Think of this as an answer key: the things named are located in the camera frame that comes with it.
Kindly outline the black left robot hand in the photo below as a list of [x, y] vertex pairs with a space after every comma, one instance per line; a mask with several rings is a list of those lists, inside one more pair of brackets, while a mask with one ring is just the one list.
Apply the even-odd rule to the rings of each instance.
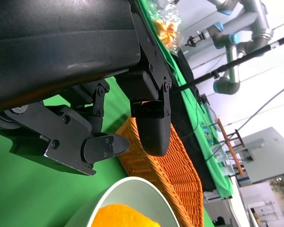
[[144, 151], [164, 156], [170, 74], [135, 0], [0, 0], [0, 135], [15, 155], [94, 175], [126, 152], [125, 137], [101, 130], [115, 77]]

